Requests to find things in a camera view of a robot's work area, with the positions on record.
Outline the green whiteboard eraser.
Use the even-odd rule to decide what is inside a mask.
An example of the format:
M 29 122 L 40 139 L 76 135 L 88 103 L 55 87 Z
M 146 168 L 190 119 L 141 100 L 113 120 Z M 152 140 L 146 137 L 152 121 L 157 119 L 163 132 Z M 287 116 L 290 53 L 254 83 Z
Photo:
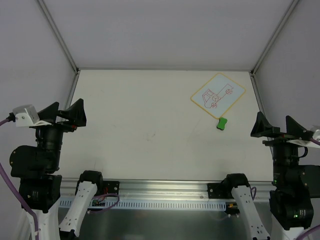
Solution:
M 226 124 L 227 124 L 227 123 L 228 123 L 228 120 L 227 120 L 226 118 L 224 118 L 224 117 L 221 117 L 221 118 L 219 118 L 219 120 L 218 120 L 218 124 L 217 124 L 216 128 L 217 128 L 218 130 L 224 131 L 225 128 L 226 128 Z

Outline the yellow framed small whiteboard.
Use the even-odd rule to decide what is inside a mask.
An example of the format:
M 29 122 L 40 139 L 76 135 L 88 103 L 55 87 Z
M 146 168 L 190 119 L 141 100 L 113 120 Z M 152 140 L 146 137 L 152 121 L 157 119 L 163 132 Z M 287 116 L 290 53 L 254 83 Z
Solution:
M 219 72 L 199 88 L 190 100 L 211 115 L 219 119 L 246 93 L 246 89 Z

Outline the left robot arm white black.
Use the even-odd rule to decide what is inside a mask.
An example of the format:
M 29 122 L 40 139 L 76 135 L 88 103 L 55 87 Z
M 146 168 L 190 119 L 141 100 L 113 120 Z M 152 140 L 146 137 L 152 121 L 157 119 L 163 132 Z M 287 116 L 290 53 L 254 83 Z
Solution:
M 36 146 L 21 145 L 10 155 L 10 175 L 20 179 L 18 197 L 26 211 L 34 240 L 77 240 L 89 204 L 104 191 L 103 175 L 85 170 L 77 181 L 75 198 L 62 222 L 58 220 L 62 176 L 59 170 L 63 135 L 85 127 L 82 98 L 66 110 L 54 102 L 41 111 L 33 105 L 13 109 L 9 120 L 17 127 L 35 129 Z

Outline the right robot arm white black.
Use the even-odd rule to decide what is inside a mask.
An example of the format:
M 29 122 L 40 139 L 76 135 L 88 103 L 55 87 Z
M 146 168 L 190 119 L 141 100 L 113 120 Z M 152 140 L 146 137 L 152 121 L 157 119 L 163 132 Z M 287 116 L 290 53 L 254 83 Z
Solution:
M 249 240 L 302 240 L 318 226 L 311 227 L 314 217 L 312 199 L 320 197 L 320 167 L 301 165 L 309 148 L 319 148 L 320 128 L 306 129 L 286 116 L 286 131 L 272 126 L 265 115 L 257 113 L 251 137 L 265 137 L 262 143 L 272 149 L 274 190 L 269 192 L 272 231 L 268 233 L 254 204 L 252 187 L 243 173 L 227 174 L 212 192 L 223 199 L 234 199 L 242 216 Z

